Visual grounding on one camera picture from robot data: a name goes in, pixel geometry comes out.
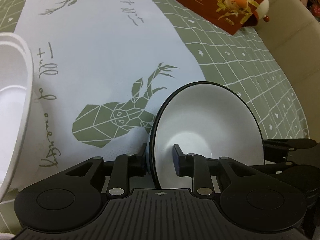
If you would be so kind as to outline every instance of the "white round object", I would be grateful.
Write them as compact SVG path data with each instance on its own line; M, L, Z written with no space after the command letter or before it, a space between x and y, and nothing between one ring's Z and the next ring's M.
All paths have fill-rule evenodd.
M0 58L2 201L10 186L27 186L36 173L44 154L45 121L41 105L33 104L36 98L32 90L33 61L25 41L13 33L0 33ZM28 121L31 122L29 133ZM35 151L35 144L42 145L40 151Z
M269 11L269 0L263 0L256 9L259 20L264 18Z
M246 165L264 162L262 135L248 106L231 90L211 82L194 82L175 91L162 105L151 130L149 165L156 187L191 188L179 178L172 146L184 154L228 156Z

